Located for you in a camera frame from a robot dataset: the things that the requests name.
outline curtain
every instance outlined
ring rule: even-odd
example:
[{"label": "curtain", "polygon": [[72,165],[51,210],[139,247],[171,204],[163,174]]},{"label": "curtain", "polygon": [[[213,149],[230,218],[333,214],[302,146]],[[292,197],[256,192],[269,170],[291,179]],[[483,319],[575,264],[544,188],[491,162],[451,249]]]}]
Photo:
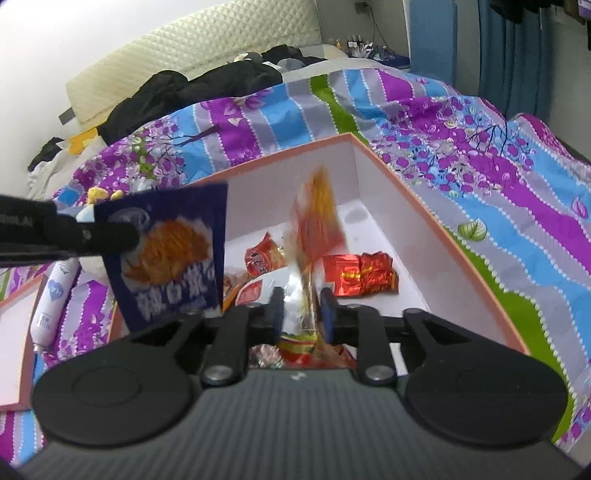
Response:
[{"label": "curtain", "polygon": [[550,8],[524,11],[514,24],[478,0],[480,18],[479,96],[507,118],[531,113],[547,120],[550,110],[552,42]]}]

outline cream padded headboard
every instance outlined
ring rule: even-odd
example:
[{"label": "cream padded headboard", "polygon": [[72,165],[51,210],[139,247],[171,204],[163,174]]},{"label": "cream padded headboard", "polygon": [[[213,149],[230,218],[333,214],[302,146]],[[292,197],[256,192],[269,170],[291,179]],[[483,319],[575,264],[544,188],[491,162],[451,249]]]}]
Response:
[{"label": "cream padded headboard", "polygon": [[117,48],[67,82],[66,90],[80,125],[92,127],[161,70],[193,79],[245,51],[321,42],[314,0],[232,0]]}]

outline silver bolt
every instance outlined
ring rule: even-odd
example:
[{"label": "silver bolt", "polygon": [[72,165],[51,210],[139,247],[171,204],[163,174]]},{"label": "silver bolt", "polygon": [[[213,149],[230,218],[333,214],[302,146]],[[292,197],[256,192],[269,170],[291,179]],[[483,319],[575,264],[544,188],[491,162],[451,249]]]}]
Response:
[{"label": "silver bolt", "polygon": [[382,382],[392,378],[394,373],[388,365],[373,365],[365,371],[365,376],[375,382]]},{"label": "silver bolt", "polygon": [[234,370],[227,365],[212,365],[205,370],[203,375],[212,382],[223,382],[230,378],[233,372]]}]

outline blue snack package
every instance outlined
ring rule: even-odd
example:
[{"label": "blue snack package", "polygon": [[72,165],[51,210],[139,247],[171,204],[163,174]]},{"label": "blue snack package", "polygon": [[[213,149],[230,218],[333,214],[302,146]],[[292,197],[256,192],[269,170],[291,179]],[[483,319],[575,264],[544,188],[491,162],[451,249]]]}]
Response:
[{"label": "blue snack package", "polygon": [[226,241],[225,183],[153,190],[95,206],[96,222],[131,222],[135,250],[103,257],[130,332],[163,314],[220,314]]}]

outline red label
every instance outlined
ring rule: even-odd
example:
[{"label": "red label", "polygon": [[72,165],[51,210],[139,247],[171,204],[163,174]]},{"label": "red label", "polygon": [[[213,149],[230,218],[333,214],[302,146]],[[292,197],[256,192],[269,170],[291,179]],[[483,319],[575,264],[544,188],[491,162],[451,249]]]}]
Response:
[{"label": "red label", "polygon": [[249,286],[244,287],[244,290],[240,292],[240,296],[236,300],[236,305],[244,305],[252,301],[258,300],[261,296],[262,291],[262,280],[257,280],[251,283]]}]

